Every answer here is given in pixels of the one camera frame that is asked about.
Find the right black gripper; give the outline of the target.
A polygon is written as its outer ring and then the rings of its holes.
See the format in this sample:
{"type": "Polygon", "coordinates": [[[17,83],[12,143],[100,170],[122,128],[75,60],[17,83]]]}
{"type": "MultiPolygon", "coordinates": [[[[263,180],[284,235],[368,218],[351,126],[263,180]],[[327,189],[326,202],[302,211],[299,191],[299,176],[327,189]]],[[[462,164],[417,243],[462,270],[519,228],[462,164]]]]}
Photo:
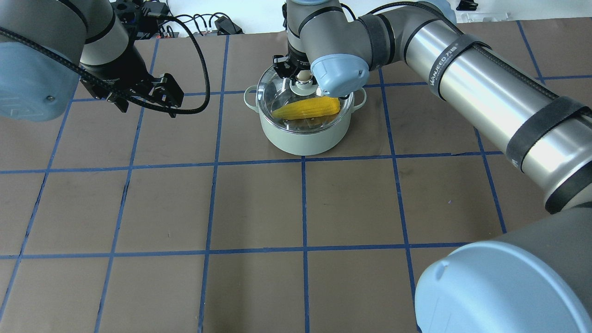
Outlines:
{"type": "Polygon", "coordinates": [[[303,70],[310,70],[310,63],[305,55],[273,55],[273,69],[280,78],[296,79],[303,70]]]}

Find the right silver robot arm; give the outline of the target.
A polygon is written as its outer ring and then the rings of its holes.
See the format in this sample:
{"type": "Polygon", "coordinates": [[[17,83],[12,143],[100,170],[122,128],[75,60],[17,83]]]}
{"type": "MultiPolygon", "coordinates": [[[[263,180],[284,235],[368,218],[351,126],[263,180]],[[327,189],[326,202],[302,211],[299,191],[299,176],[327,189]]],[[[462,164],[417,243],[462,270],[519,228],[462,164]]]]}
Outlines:
{"type": "Polygon", "coordinates": [[[330,97],[404,61],[545,192],[549,216],[431,264],[414,293],[423,333],[591,331],[591,109],[523,74],[452,23],[444,0],[347,21],[338,0],[288,0],[288,69],[330,97]]]}

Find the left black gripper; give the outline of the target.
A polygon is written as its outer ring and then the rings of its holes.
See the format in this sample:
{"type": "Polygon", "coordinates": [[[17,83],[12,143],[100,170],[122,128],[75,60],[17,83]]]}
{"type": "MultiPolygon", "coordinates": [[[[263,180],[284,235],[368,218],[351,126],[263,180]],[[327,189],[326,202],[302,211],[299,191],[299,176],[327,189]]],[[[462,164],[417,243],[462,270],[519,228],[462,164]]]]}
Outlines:
{"type": "MultiPolygon", "coordinates": [[[[164,73],[161,77],[153,77],[140,55],[121,55],[116,59],[104,63],[91,65],[82,63],[83,67],[93,76],[96,76],[110,88],[117,88],[138,98],[150,97],[162,107],[180,107],[184,99],[184,91],[180,88],[175,78],[164,73]]],[[[81,84],[95,99],[107,99],[116,108],[127,113],[129,101],[118,95],[113,95],[108,89],[81,78],[81,84]]]]}

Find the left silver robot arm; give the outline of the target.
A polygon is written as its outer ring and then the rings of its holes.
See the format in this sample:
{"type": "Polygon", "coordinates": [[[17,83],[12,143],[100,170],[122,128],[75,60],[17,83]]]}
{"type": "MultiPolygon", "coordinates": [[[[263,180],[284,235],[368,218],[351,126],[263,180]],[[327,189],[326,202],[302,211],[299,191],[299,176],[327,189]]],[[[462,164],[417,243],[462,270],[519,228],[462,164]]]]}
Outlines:
{"type": "Polygon", "coordinates": [[[3,0],[1,116],[46,122],[62,115],[77,86],[121,112],[145,99],[175,116],[183,91],[155,77],[135,47],[157,17],[141,0],[3,0]]]}

